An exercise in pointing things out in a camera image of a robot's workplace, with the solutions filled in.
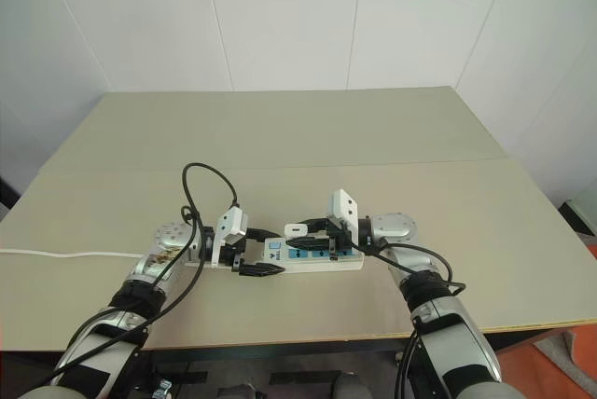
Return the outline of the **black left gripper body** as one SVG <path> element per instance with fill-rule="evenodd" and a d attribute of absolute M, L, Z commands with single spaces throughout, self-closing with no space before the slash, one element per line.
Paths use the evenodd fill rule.
<path fill-rule="evenodd" d="M 241 238 L 233 244 L 225 244 L 220 248 L 218 264 L 230 268 L 232 272 L 239 272 L 244 261 L 246 238 Z"/>

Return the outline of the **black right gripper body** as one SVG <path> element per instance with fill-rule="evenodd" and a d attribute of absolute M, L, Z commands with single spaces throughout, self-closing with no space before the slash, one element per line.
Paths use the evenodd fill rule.
<path fill-rule="evenodd" d="M 328 217 L 326 225 L 328 255 L 331 261 L 354 255 L 353 233 L 344 219 Z"/>

